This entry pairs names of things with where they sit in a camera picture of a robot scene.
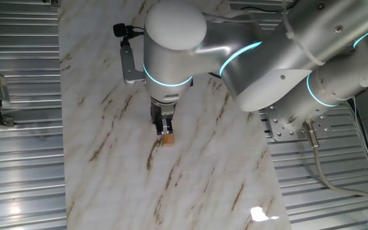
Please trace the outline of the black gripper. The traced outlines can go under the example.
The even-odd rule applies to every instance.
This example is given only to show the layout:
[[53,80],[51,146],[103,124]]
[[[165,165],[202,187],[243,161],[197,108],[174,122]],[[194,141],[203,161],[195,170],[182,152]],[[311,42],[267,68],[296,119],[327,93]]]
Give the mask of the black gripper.
[[[158,100],[151,99],[151,120],[156,126],[158,135],[166,135],[173,133],[172,119],[175,113],[175,102],[162,103]],[[163,119],[169,119],[169,127],[167,123],[156,123]]]

